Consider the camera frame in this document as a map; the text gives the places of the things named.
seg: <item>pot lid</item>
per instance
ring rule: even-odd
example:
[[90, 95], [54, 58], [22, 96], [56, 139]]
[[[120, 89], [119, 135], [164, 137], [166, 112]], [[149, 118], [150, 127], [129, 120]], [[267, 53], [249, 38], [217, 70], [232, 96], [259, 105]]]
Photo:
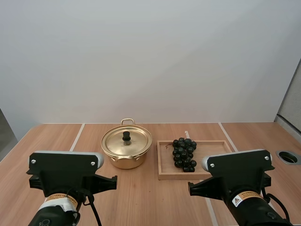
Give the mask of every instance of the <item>pot lid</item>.
[[[132, 125], [123, 125], [124, 121]], [[133, 119], [123, 119], [121, 125], [109, 130], [102, 139], [102, 148], [111, 157], [139, 156], [151, 146], [152, 137], [148, 130], [136, 126]]]

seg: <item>warning label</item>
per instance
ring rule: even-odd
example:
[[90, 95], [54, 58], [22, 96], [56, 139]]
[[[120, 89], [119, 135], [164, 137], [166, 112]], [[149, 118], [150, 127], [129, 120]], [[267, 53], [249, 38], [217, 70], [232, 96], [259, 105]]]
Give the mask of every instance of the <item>warning label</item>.
[[[46, 202], [53, 200], [53, 199], [61, 199], [61, 198], [66, 198], [66, 194], [63, 194], [63, 193], [52, 194], [46, 199]], [[72, 202], [72, 204], [76, 208], [77, 204], [78, 204], [77, 201], [74, 198], [72, 198], [71, 196], [68, 196], [68, 199]]]
[[232, 200], [232, 203], [234, 204], [235, 207], [237, 207], [243, 200], [246, 200], [249, 198], [261, 198], [262, 199], [262, 197], [258, 193], [246, 191], [246, 192], [241, 192], [238, 195], [236, 195], [234, 197], [234, 199]]

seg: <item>black cable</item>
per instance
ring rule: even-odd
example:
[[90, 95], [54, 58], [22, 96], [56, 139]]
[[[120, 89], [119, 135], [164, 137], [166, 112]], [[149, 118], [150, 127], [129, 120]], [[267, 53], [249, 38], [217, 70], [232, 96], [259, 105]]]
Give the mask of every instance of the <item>black cable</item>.
[[93, 210], [93, 213], [94, 213], [94, 215], [95, 215], [96, 221], [97, 221], [97, 223], [98, 223], [98, 226], [102, 226], [102, 223], [100, 222], [100, 218], [99, 218], [99, 216], [98, 216], [98, 213], [97, 213], [97, 210], [96, 210], [96, 208], [95, 208], [94, 203], [90, 200], [89, 196], [88, 196], [88, 199], [89, 199], [91, 208], [92, 208], [92, 210]]
[[289, 120], [287, 120], [285, 117], [283, 117], [283, 116], [280, 115], [280, 114], [277, 114], [277, 116], [278, 116], [280, 119], [282, 119], [283, 121], [285, 121], [289, 126], [291, 126], [294, 130], [296, 130], [296, 131], [301, 135], [301, 131], [300, 131], [297, 127], [295, 127], [293, 124], [291, 124], [291, 123], [289, 122]]
[[273, 196], [272, 194], [268, 193], [267, 194], [268, 197], [270, 197], [271, 199], [273, 199], [275, 202], [277, 202], [277, 204], [281, 207], [281, 209], [283, 210], [284, 214], [285, 214], [285, 218], [288, 222], [290, 222], [290, 216], [288, 215], [288, 212], [285, 208], [285, 206], [282, 204], [282, 202], [276, 198], [275, 196]]
[[99, 218], [99, 216], [98, 216], [97, 210], [96, 210], [95, 205], [94, 205], [94, 196], [93, 196], [93, 194], [92, 194], [89, 190], [84, 189], [84, 188], [71, 188], [71, 189], [67, 192], [66, 197], [68, 197], [68, 193], [69, 193], [71, 190], [75, 190], [75, 191], [77, 191], [77, 192], [79, 192], [79, 193], [82, 193], [82, 194], [85, 195], [86, 197], [88, 197], [89, 203], [88, 203], [88, 204], [83, 203], [83, 205], [84, 205], [84, 206], [88, 206], [88, 205], [91, 206], [92, 211], [93, 211], [93, 213], [94, 213], [94, 216], [95, 216], [95, 218], [96, 218], [96, 221], [97, 221], [98, 226], [102, 226], [102, 223], [101, 223], [101, 221], [100, 221], [100, 218]]

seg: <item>grape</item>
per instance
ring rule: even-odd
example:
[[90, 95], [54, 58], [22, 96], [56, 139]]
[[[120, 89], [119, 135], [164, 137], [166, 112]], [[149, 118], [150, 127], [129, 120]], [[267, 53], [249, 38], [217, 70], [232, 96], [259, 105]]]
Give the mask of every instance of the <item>grape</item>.
[[181, 159], [181, 156], [180, 156], [180, 154], [176, 154], [176, 155], [174, 156], [174, 158], [175, 158], [176, 160], [180, 160], [180, 159]]
[[189, 148], [190, 147], [190, 145], [188, 145], [188, 144], [185, 144], [185, 149], [187, 150], [187, 148]]
[[177, 147], [178, 143], [179, 143], [178, 140], [174, 140], [174, 141], [173, 141], [173, 145], [175, 145], [176, 147]]
[[190, 166], [190, 167], [189, 167], [189, 172], [193, 173], [194, 171], [196, 171], [196, 170], [194, 169], [194, 167]]
[[191, 139], [189, 139], [189, 138], [185, 139], [184, 143], [187, 144], [187, 145], [190, 145], [191, 144]]
[[178, 151], [177, 150], [173, 150], [173, 156], [175, 156], [176, 154], [178, 154]]
[[179, 149], [178, 149], [178, 154], [181, 154], [182, 152], [184, 152], [184, 148], [179, 147]]
[[185, 149], [185, 144], [184, 143], [179, 143], [179, 147]]
[[193, 151], [194, 151], [193, 147], [189, 147], [189, 148], [187, 148], [187, 152], [188, 152], [189, 154], [192, 154], [192, 153], [193, 153]]
[[187, 152], [182, 152], [181, 153], [181, 158], [182, 159], [187, 159], [187, 157], [188, 157], [188, 153]]
[[196, 167], [196, 166], [197, 166], [197, 162], [194, 161], [194, 160], [191, 160], [191, 161], [190, 161], [190, 166]]
[[178, 160], [177, 164], [178, 164], [179, 167], [183, 167], [183, 161], [182, 160]]
[[189, 166], [189, 164], [190, 164], [190, 160], [185, 159], [185, 160], [183, 161], [183, 165], [184, 165], [184, 166]]
[[188, 172], [189, 172], [189, 167], [184, 166], [184, 167], [183, 167], [183, 172], [188, 173]]
[[190, 144], [190, 146], [193, 147], [194, 150], [196, 150], [197, 143], [195, 141], [192, 141], [192, 143]]

